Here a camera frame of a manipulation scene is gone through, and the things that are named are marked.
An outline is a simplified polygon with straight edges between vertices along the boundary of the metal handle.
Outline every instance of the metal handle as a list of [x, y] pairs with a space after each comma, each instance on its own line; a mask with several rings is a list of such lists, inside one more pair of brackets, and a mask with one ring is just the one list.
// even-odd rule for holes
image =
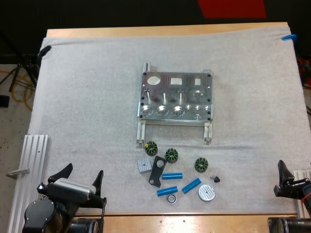
[[28, 174], [29, 172], [30, 172], [29, 167], [27, 167], [27, 168], [22, 168], [22, 169], [11, 171], [7, 173], [6, 176], [16, 180], [18, 174], [23, 174], [23, 173]]

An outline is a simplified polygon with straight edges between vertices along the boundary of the square hole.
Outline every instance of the square hole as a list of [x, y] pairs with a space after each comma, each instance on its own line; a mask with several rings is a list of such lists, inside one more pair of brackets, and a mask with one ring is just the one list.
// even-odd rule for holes
[[195, 79], [194, 85], [201, 85], [201, 79]]
[[183, 80], [181, 78], [171, 78], [171, 85], [181, 85]]

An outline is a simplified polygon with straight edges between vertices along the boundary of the round metal cap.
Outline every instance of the round metal cap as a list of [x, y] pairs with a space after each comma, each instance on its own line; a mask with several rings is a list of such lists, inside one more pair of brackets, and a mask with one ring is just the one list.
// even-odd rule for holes
[[166, 198], [166, 201], [168, 202], [168, 204], [175, 204], [177, 201], [177, 198], [174, 194], [169, 194]]
[[204, 184], [199, 188], [199, 196], [203, 201], [210, 201], [215, 197], [215, 191], [212, 186]]

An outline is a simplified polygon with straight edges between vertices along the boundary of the blue cylinder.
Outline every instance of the blue cylinder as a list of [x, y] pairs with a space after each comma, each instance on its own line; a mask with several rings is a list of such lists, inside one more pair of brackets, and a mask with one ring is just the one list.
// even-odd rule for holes
[[172, 179], [182, 179], [183, 178], [183, 173], [178, 172], [178, 173], [163, 173], [162, 174], [162, 179], [164, 180], [172, 180]]
[[176, 193], [176, 192], [178, 192], [178, 189], [177, 189], [177, 186], [174, 186], [170, 188], [163, 188], [163, 189], [157, 190], [156, 194], [158, 197], [161, 197], [163, 195]]
[[199, 178], [196, 178], [194, 181], [192, 181], [190, 184], [186, 185], [183, 187], [181, 190], [183, 191], [184, 194], [188, 193], [190, 190], [192, 190], [194, 187], [199, 185], [201, 183]]

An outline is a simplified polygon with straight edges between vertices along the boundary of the table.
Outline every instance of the table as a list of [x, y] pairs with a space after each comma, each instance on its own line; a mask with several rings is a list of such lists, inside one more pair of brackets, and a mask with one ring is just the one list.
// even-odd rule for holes
[[[285, 22], [245, 23], [133, 28], [89, 28], [89, 29], [50, 29], [47, 37], [113, 37], [113, 36], [166, 36], [196, 35], [206, 33], [231, 32], [260, 27], [286, 26]], [[267, 218], [261, 215], [166, 215], [144, 216], [141, 214], [110, 215], [105, 217], [105, 232], [268, 232]]]

